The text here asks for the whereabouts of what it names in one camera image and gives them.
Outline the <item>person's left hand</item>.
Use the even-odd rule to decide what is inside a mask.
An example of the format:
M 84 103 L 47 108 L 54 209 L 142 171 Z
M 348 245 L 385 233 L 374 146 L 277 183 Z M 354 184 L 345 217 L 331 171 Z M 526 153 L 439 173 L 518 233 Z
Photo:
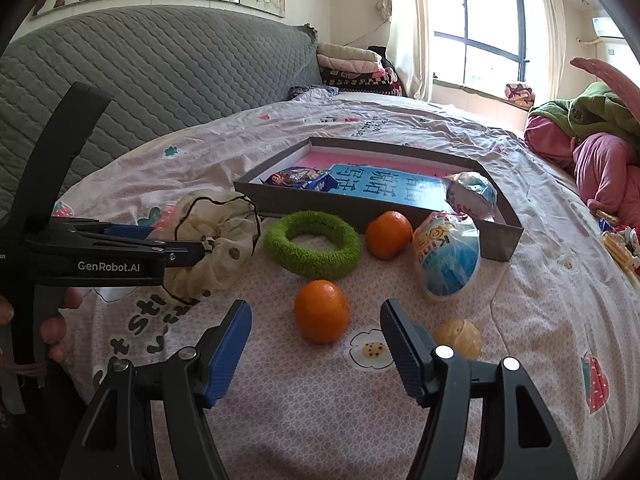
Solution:
M 63 309 L 78 309 L 82 303 L 81 291 L 77 288 L 68 288 L 63 298 Z M 8 300 L 0 297 L 0 324 L 9 326 L 14 317 L 14 309 Z M 50 358 L 58 363 L 64 360 L 62 341 L 66 335 L 66 321 L 62 314 L 57 313 L 52 318 L 47 318 L 40 326 L 40 336 L 49 346 Z

